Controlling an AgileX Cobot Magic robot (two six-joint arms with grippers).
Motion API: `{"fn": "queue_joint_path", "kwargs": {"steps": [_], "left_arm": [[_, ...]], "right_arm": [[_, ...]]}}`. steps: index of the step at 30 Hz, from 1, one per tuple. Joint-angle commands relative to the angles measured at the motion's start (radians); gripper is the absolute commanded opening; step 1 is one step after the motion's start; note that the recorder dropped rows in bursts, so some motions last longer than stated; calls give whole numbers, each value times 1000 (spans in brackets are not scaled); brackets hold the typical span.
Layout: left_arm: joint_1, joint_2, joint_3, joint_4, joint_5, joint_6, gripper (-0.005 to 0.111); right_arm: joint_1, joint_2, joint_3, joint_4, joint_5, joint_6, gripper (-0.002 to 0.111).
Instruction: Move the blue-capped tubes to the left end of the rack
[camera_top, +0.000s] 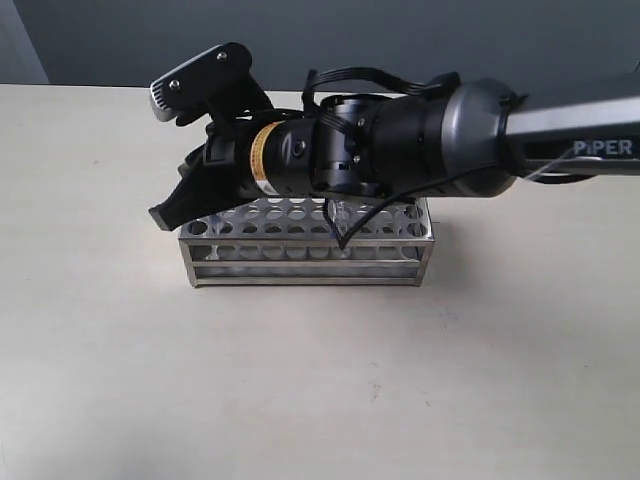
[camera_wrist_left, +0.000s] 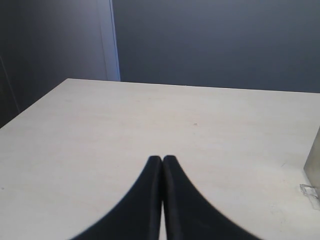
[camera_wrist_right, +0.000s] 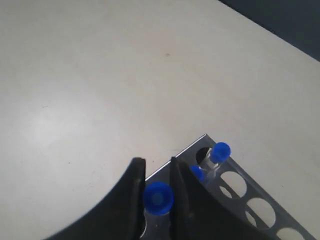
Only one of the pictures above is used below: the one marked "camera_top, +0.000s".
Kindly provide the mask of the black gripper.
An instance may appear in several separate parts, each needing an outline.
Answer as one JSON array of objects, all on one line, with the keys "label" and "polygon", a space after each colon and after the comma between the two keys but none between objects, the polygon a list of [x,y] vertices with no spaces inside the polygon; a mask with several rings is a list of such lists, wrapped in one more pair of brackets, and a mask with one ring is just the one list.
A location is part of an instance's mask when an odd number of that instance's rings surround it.
[{"label": "black gripper", "polygon": [[240,120],[225,138],[209,124],[207,141],[178,166],[166,200],[148,212],[163,231],[265,197],[311,197],[311,119]]}]

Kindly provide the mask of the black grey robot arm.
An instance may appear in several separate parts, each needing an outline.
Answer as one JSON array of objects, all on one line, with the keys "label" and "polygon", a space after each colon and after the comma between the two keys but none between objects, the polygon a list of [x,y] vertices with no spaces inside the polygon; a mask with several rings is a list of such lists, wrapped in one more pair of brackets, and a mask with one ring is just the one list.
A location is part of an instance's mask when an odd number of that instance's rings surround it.
[{"label": "black grey robot arm", "polygon": [[639,172],[639,78],[622,74],[525,95],[490,79],[438,79],[430,93],[333,95],[301,110],[214,119],[149,213],[172,231],[260,198],[491,198]]}]

